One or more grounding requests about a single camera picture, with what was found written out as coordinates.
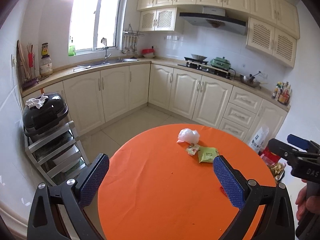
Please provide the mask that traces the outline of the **person's right hand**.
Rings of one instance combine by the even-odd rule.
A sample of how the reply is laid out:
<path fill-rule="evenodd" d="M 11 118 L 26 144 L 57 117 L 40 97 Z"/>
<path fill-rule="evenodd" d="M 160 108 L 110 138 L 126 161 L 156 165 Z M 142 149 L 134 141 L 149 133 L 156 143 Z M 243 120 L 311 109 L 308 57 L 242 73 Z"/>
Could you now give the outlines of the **person's right hand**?
<path fill-rule="evenodd" d="M 306 198 L 307 186 L 304 186 L 296 199 L 296 205 L 298 207 L 296 217 L 300 221 L 306 211 L 310 211 L 316 215 L 320 214 L 320 198 L 319 196 L 311 196 L 308 199 Z"/>

